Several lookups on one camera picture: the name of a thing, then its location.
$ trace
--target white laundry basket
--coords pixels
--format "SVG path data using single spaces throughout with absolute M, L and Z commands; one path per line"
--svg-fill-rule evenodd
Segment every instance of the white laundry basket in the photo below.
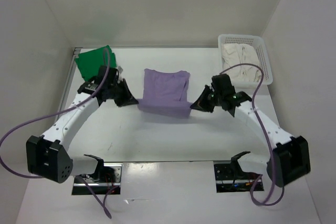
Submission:
M 265 76 L 263 85 L 270 85 L 273 82 L 273 76 L 271 71 L 271 66 L 269 64 L 268 55 L 266 51 L 265 42 L 259 36 L 253 35 L 238 35 L 238 34 L 221 34 L 218 37 L 218 48 L 219 48 L 219 71 L 222 72 L 224 59 L 222 58 L 222 44 L 248 44 L 253 46 L 256 50 L 257 56 L 259 58 L 260 67 L 262 68 Z M 248 82 L 248 81 L 232 81 L 232 84 L 238 88 L 254 88 L 258 85 L 258 82 Z

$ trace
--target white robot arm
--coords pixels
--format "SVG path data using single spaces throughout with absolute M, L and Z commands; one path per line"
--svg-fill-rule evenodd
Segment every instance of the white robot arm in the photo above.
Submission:
M 265 134 L 268 135 L 274 157 L 276 170 L 275 184 L 283 187 L 310 172 L 308 143 L 302 137 L 293 137 L 281 129 L 267 115 L 253 107 L 252 99 L 244 92 L 236 93 L 227 74 L 212 77 L 211 87 L 205 86 L 201 96 L 191 105 L 194 110 L 212 113 L 215 106 L 221 106 L 234 118 L 249 127 L 268 147 Z M 263 122 L 262 129 L 256 111 Z M 236 177 L 245 173 L 272 175 L 269 157 L 255 155 L 249 151 L 239 153 L 231 158 L 231 167 Z
M 78 94 L 70 108 L 75 109 L 63 114 L 53 126 L 40 137 L 31 136 L 26 143 L 27 164 L 30 173 L 63 183 L 69 176 L 80 174 L 91 175 L 99 179 L 108 173 L 109 167 L 104 167 L 104 160 L 84 155 L 81 158 L 71 159 L 67 150 L 79 129 L 95 112 L 102 102 L 114 99 L 117 106 L 137 104 L 124 79 L 119 80 L 117 69 L 110 68 L 108 76 L 97 94 L 96 91 L 106 72 L 106 66 L 101 66 L 98 75 L 92 81 L 85 82 L 78 90 Z

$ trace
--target green towel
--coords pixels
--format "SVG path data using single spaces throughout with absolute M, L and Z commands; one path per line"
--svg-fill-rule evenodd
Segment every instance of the green towel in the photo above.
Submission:
M 78 66 L 78 69 L 84 79 L 84 81 L 88 81 L 91 77 L 96 76 L 98 74 L 99 67 L 104 65 L 103 59 L 103 50 L 105 47 L 98 48 L 89 52 L 83 52 L 79 54 L 79 58 L 75 59 L 75 62 Z M 112 53 L 112 50 L 109 46 L 106 48 L 110 51 L 110 67 L 116 68 L 116 55 Z

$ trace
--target folded purple shirt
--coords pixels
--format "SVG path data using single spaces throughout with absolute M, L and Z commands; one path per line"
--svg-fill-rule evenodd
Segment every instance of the folded purple shirt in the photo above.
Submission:
M 189 117 L 189 77 L 190 74 L 186 71 L 162 73 L 145 69 L 143 99 L 138 99 L 139 110 L 176 118 Z

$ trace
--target white backdrop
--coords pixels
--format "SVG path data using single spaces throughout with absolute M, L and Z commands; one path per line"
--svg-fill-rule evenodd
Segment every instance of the white backdrop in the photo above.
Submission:
M 322 223 L 335 222 L 336 0 L 281 0 L 263 38 L 280 125 L 309 142 L 307 176 Z
M 260 35 L 279 0 L 47 0 L 73 46 L 216 46 Z
M 0 136 L 58 108 L 71 61 L 66 39 L 45 0 L 0 0 Z M 50 121 L 13 133 L 1 147 L 10 167 L 27 174 L 26 141 Z M 0 167 L 1 223 L 15 223 L 28 180 Z

